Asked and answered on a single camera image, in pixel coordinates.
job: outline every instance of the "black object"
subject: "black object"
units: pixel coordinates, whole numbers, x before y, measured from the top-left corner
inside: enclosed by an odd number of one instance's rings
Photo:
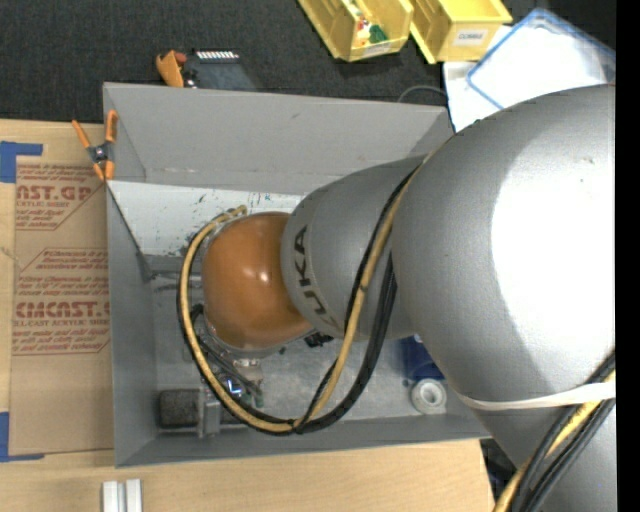
[[[482,456],[495,501],[500,499],[505,488],[517,471],[513,462],[493,438],[480,439]]]
[[[196,89],[257,91],[262,88],[235,50],[193,49],[182,66],[184,86]]]
[[[313,397],[313,400],[311,401],[311,404],[307,409],[307,412],[304,416],[304,421],[302,422],[301,426],[296,429],[296,433],[304,434],[308,432],[316,432],[333,425],[347,412],[349,412],[351,407],[353,407],[353,404],[355,404],[358,398],[360,398],[360,395],[369,383],[369,380],[373,375],[373,370],[378,363],[378,357],[380,356],[380,352],[382,351],[382,345],[385,341],[385,334],[387,333],[387,327],[389,326],[389,320],[391,319],[391,312],[393,311],[393,303],[395,301],[397,289],[398,287],[395,279],[395,274],[393,272],[393,261],[391,260],[391,256],[389,256],[389,258],[387,259],[385,274],[382,280],[382,287],[380,289],[378,307],[373,319],[373,330],[371,338],[369,339],[367,351],[365,352],[364,359],[362,360],[362,364],[360,365],[358,376],[353,382],[351,389],[349,390],[347,395],[336,407],[333,408],[331,412],[318,419],[309,421],[311,412],[313,411],[315,404],[319,400],[322,391],[327,385],[329,378],[333,374],[336,365],[336,363],[334,362],[322,379],[322,382],[320,383],[320,386],[316,391],[316,395]]]
[[[589,417],[586,424],[570,441],[567,447],[553,461],[551,466],[544,472],[536,487],[531,491],[522,506],[522,512],[539,512],[544,499],[553,489],[555,484],[565,475],[573,463],[589,444],[589,441],[602,426],[615,407],[616,400],[611,398],[601,403],[596,411]]]
[[[195,427],[198,424],[198,390],[170,389],[161,391],[158,409],[162,428]]]
[[[333,336],[329,336],[328,334],[322,334],[321,332],[314,332],[313,334],[310,334],[304,339],[305,343],[309,345],[309,347],[311,348],[321,347],[325,343],[329,343],[330,341],[333,341],[333,340],[334,340]]]

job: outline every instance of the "gray robot arm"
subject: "gray robot arm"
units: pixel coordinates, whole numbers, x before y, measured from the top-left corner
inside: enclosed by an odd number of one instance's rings
[[[375,220],[416,168],[393,221],[398,297],[388,339],[417,333],[465,397],[508,402],[587,381],[615,350],[615,86],[517,105],[456,134],[425,161],[348,176],[310,194],[282,239],[285,284],[319,331],[339,337]],[[380,265],[358,337],[370,334]],[[516,465],[557,408],[477,411]],[[617,509],[615,408],[545,502]]]

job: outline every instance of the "cardboard sheet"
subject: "cardboard sheet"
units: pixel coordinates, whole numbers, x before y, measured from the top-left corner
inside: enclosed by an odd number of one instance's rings
[[[15,186],[0,182],[0,340],[11,338],[15,263]],[[0,343],[0,413],[9,409],[11,344]]]
[[[475,440],[113,469],[111,451],[0,464],[12,512],[100,510],[105,481],[142,480],[143,508],[163,512],[490,512]]]
[[[101,125],[85,129],[103,142]],[[9,454],[111,448],[105,186],[69,123],[2,120],[0,140],[30,150],[17,152],[15,185],[3,171],[15,197],[14,247],[3,239],[0,260],[15,269]]]

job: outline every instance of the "white strap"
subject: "white strap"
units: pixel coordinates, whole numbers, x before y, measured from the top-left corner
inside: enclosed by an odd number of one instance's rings
[[[595,384],[584,384],[580,387],[555,395],[531,398],[529,400],[516,400],[513,402],[487,402],[484,400],[474,400],[463,395],[458,395],[460,400],[479,411],[507,411],[510,409],[540,409],[544,407],[560,407],[563,405],[583,404],[586,402],[599,402],[615,398],[616,382],[600,382]]]

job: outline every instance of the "label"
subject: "label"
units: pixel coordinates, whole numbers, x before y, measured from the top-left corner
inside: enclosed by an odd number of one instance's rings
[[[458,30],[453,46],[482,46],[489,33],[488,28]]]
[[[320,294],[316,292],[315,283],[312,281],[313,273],[311,272],[311,266],[308,265],[307,251],[305,248],[306,233],[307,226],[305,225],[298,231],[293,242],[293,250],[296,253],[293,264],[298,278],[298,286],[305,298],[305,304],[313,310],[317,318],[334,329],[331,334],[340,333],[342,329],[340,329],[338,322],[331,316],[331,313],[327,311],[327,308],[320,299]]]
[[[373,57],[374,55],[382,55],[391,49],[391,41],[370,44],[364,49],[363,57]]]
[[[16,230],[53,231],[100,188],[91,167],[20,165]]]
[[[99,352],[109,343],[105,248],[45,248],[20,273],[12,354]]]

